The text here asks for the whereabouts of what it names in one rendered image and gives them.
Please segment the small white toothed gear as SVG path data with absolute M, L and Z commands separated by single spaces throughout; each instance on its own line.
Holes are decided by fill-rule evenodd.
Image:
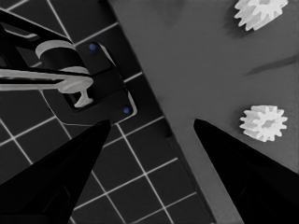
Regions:
M 284 110 L 276 105 L 253 105 L 244 111 L 240 120 L 243 134 L 266 143 L 282 136 L 281 131 L 287 129 L 285 122 L 288 118 L 284 116 Z
M 234 18 L 239 19 L 238 26 L 244 26 L 246 32 L 257 31 L 281 16 L 288 4 L 289 0 L 238 0 Z

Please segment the dark robot body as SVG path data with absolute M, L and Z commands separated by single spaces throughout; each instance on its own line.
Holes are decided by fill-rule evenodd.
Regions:
M 0 91 L 42 91 L 65 125 L 125 121 L 135 102 L 107 49 L 97 48 L 102 70 L 92 74 L 69 38 L 0 7 Z

